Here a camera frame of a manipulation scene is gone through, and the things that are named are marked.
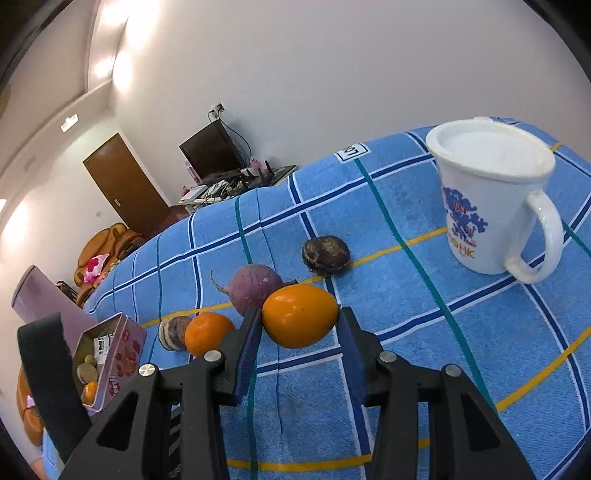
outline pink cushion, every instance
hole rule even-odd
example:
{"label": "pink cushion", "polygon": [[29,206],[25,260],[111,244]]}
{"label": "pink cushion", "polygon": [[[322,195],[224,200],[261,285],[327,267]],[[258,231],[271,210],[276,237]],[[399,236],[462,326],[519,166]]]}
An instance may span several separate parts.
{"label": "pink cushion", "polygon": [[84,272],[84,283],[94,283],[100,272],[103,270],[103,265],[109,258],[109,254],[97,255],[88,261],[86,271]]}

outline orange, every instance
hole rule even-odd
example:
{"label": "orange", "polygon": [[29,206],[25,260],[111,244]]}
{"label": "orange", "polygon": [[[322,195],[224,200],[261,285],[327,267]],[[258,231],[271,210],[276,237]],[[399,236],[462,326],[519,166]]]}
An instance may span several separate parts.
{"label": "orange", "polygon": [[218,348],[222,338],[235,329],[231,320],[221,313],[200,313],[187,325],[185,346],[193,356],[203,355]]}
{"label": "orange", "polygon": [[335,298],[313,285],[289,285],[272,293],[262,306],[262,324],[285,348],[304,348],[324,337],[339,318]]}
{"label": "orange", "polygon": [[92,405],[95,402],[96,390],[99,388],[98,382],[88,382],[82,391],[82,403]]}

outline mug handle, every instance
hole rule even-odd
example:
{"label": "mug handle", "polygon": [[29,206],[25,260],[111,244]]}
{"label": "mug handle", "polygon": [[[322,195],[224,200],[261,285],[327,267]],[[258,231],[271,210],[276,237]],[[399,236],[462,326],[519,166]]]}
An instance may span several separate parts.
{"label": "mug handle", "polygon": [[521,256],[508,258],[505,268],[523,283],[537,283],[548,277],[560,261],[563,247],[562,221],[552,200],[542,190],[534,190],[526,198],[527,205],[538,216],[544,231],[546,251],[540,270],[531,268]]}

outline pink tin box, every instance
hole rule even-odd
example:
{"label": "pink tin box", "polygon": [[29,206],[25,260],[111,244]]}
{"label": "pink tin box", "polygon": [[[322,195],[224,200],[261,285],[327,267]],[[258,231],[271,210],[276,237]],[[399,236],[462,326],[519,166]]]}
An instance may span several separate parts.
{"label": "pink tin box", "polygon": [[99,386],[95,401],[92,405],[84,404],[91,414],[101,411],[137,370],[146,339],[146,331],[122,313],[82,333],[72,358],[74,383],[80,395],[84,384],[78,379],[76,369],[84,363],[86,355],[95,354],[95,339],[111,334],[105,361],[97,366]]}

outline white mug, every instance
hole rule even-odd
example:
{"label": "white mug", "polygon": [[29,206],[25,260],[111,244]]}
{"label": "white mug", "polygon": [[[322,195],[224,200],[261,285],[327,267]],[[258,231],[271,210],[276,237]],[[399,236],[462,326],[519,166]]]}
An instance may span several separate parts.
{"label": "white mug", "polygon": [[[439,125],[426,143],[441,177],[449,246],[460,263],[485,274],[508,270],[523,283],[548,277],[563,247],[560,215],[544,193],[556,166],[548,146],[517,127],[478,117]],[[538,270],[521,258],[536,220],[545,237]]]}

